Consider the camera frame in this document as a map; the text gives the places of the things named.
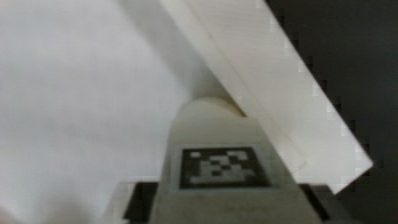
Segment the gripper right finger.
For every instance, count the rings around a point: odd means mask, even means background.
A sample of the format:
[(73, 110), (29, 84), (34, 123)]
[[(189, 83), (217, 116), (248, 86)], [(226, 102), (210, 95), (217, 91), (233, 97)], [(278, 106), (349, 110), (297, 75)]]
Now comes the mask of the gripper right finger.
[(304, 191), (317, 215), (322, 219), (322, 223), (343, 224), (345, 209), (329, 187), (326, 185), (303, 184), (301, 189)]

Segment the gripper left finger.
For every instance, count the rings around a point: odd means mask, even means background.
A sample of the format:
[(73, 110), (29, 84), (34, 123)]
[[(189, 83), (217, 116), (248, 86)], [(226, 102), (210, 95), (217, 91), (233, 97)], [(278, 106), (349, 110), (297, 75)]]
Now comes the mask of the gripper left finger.
[(123, 214), (127, 224), (150, 223), (157, 189), (157, 182), (139, 182), (136, 185), (128, 206)]

